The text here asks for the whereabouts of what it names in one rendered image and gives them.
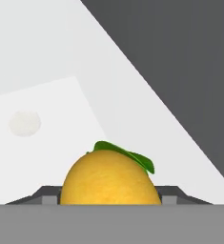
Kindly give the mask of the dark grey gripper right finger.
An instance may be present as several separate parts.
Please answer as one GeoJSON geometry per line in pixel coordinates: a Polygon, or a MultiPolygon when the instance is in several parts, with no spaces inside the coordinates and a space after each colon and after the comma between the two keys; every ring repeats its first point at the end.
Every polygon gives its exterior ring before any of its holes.
{"type": "Polygon", "coordinates": [[[209,202],[186,195],[177,186],[156,186],[155,187],[163,205],[184,205],[184,204],[199,204],[209,205],[209,202]]]}

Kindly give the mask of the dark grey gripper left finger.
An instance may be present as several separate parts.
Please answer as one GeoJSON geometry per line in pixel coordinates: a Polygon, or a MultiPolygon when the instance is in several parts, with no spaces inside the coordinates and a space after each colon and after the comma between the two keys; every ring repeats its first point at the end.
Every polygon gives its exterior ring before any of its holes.
{"type": "Polygon", "coordinates": [[[10,202],[10,205],[58,205],[60,203],[61,186],[42,186],[33,195],[10,202]]]}

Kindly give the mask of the yellow lemon with green leaf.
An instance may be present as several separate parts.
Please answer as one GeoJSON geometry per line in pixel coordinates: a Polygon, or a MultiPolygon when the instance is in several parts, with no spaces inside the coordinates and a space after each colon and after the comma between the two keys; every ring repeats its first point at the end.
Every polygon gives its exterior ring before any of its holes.
{"type": "Polygon", "coordinates": [[[149,178],[151,159],[98,141],[69,170],[60,194],[61,205],[160,205],[149,178]]]}

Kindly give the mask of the white fridge interior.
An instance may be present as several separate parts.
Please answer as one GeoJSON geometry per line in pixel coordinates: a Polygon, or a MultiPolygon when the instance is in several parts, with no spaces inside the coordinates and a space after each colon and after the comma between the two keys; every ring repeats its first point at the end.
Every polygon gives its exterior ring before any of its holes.
{"type": "Polygon", "coordinates": [[[0,0],[0,204],[59,185],[99,140],[141,153],[157,185],[224,204],[224,177],[81,0],[0,0]],[[19,111],[39,131],[10,131],[19,111]]]}

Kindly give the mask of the dark grey fridge door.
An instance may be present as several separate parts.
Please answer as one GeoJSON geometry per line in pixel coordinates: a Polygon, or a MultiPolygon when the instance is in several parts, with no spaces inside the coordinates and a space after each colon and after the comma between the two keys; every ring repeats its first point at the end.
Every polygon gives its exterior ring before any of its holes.
{"type": "Polygon", "coordinates": [[[81,0],[224,177],[224,0],[81,0]]]}

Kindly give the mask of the pale white round object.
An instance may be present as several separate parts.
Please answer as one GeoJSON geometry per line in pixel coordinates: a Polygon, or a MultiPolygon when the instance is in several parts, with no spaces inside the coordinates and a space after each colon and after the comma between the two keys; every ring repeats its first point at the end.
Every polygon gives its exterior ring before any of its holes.
{"type": "Polygon", "coordinates": [[[41,119],[37,112],[16,112],[9,122],[10,131],[20,137],[29,137],[36,134],[41,128],[41,119]]]}

